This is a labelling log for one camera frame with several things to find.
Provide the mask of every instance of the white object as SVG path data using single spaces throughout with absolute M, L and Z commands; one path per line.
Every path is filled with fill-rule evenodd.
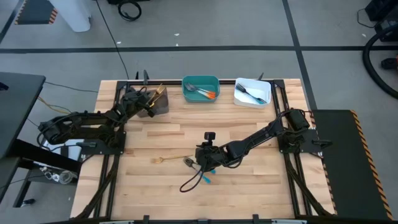
M 85 32 L 90 29 L 91 14 L 83 0 L 49 0 L 58 13 L 75 32 Z
M 250 95 L 261 98 L 266 101 L 264 104 L 259 104 L 253 97 L 247 93 L 243 93 L 236 89 L 237 84 L 241 84 Z M 271 84 L 259 80 L 252 80 L 248 78 L 237 78 L 235 82 L 234 104 L 239 106 L 248 106 L 252 108 L 265 108 L 271 102 Z

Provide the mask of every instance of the wooden table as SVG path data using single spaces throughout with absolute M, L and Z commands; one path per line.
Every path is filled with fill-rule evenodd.
M 284 81 L 290 107 L 307 110 L 300 80 Z M 112 107 L 116 82 L 101 82 L 95 111 Z M 154 118 L 135 116 L 125 127 L 126 149 L 120 158 L 112 219 L 142 220 L 143 215 L 150 215 L 151 220 L 251 219 L 253 214 L 293 218 L 284 159 L 275 138 L 252 149 L 238 169 L 219 167 L 216 174 L 206 173 L 211 184 L 201 181 L 184 194 L 179 187 L 195 174 L 193 169 L 181 159 L 151 163 L 156 157 L 194 154 L 195 145 L 204 141 L 205 131 L 216 132 L 215 145 L 241 140 L 275 119 L 273 102 L 261 110 L 236 106 L 234 86 L 221 85 L 215 103 L 194 104 L 185 101 L 180 86 L 166 87 L 169 113 Z M 301 158 L 308 188 L 333 213 L 321 160 L 309 154 Z M 71 217 L 78 215 L 96 192 L 102 161 L 103 156 L 93 156 L 83 165 Z M 296 189 L 304 214 L 302 196 Z

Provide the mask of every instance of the gray floor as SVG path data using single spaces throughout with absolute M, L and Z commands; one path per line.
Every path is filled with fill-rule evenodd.
M 68 49 L 113 47 L 94 1 L 90 5 L 91 29 L 74 33 L 61 16 L 52 25 L 12 25 L 0 49 Z M 126 22 L 117 8 L 99 0 L 105 18 L 120 47 L 173 47 L 217 45 L 293 46 L 284 7 L 280 0 L 152 0 L 140 2 L 142 17 Z M 356 11 L 369 0 L 289 0 L 301 46 L 360 46 L 374 35 L 356 23 Z M 0 2 L 0 29 L 17 0 Z M 371 53 L 376 65 L 397 52 Z M 236 50 L 189 52 L 123 52 L 130 77 L 146 69 L 152 79 L 185 75 L 216 75 L 219 78 L 301 78 L 294 51 Z M 382 180 L 393 215 L 398 217 L 398 169 L 395 163 L 396 111 L 398 101 L 381 91 L 366 73 L 361 52 L 303 52 L 319 109 L 357 111 L 369 148 Z M 398 89 L 396 71 L 380 71 Z M 100 80 L 125 79 L 117 53 L 0 54 L 0 70 L 45 75 L 49 82 L 97 90 Z M 45 85 L 41 97 L 70 110 L 91 111 L 96 94 L 79 93 Z M 29 118 L 36 123 L 58 115 L 42 103 L 35 104 Z M 34 143 L 37 128 L 26 122 L 21 139 Z M 23 178 L 19 170 L 15 180 Z M 74 187 L 33 183 L 31 207 L 11 208 L 20 184 L 13 185 L 0 204 L 0 217 L 13 223 L 66 220 L 73 203 Z

